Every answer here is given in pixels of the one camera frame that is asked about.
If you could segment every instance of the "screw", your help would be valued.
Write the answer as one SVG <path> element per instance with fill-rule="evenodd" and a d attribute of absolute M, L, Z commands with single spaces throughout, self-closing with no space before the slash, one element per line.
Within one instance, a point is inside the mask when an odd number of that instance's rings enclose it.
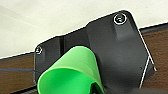
<path fill-rule="evenodd" d="M 117 14 L 115 17 L 114 17 L 114 22 L 117 24 L 117 25 L 121 25 L 121 24 L 124 24 L 125 21 L 126 21 L 127 17 L 125 14 L 123 13 L 119 13 Z"/>
<path fill-rule="evenodd" d="M 35 49 L 36 54 L 41 54 L 42 48 L 40 46 L 37 46 Z"/>

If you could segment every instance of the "green plastic object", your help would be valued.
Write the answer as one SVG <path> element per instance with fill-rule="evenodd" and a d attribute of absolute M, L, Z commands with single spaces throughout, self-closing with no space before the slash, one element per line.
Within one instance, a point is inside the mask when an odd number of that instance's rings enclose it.
<path fill-rule="evenodd" d="M 39 94 L 92 94 L 93 83 L 97 84 L 99 94 L 103 94 L 94 53 L 76 46 L 42 73 L 37 89 Z"/>

